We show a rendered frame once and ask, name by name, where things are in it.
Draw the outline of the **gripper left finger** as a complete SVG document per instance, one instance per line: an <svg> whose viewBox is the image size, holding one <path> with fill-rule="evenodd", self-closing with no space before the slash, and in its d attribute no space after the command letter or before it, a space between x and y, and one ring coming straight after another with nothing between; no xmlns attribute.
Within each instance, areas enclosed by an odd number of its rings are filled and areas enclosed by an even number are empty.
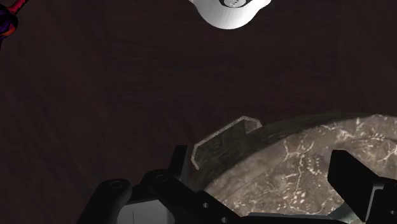
<svg viewBox="0 0 397 224"><path fill-rule="evenodd" d="M100 183L76 224L116 224L127 204L158 200L175 224L238 224L240 216L205 191L194 192L183 183L188 147L177 145L166 169L147 172L138 185L126 179Z"/></svg>

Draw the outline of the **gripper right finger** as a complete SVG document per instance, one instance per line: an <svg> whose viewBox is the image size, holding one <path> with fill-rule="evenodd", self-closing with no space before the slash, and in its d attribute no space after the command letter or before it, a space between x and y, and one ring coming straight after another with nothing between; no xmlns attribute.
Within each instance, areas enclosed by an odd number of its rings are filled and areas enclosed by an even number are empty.
<svg viewBox="0 0 397 224"><path fill-rule="evenodd" d="M366 224L397 224L397 179L378 176L345 150L333 150L327 180Z"/></svg>

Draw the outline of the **red and purple figure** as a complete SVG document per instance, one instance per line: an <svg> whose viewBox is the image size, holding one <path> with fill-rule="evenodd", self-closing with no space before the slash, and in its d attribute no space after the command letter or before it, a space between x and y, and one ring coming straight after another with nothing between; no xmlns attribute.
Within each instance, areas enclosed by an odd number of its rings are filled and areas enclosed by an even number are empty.
<svg viewBox="0 0 397 224"><path fill-rule="evenodd" d="M18 27L17 13L29 0L15 0L10 6L0 4L0 49L3 41Z"/></svg>

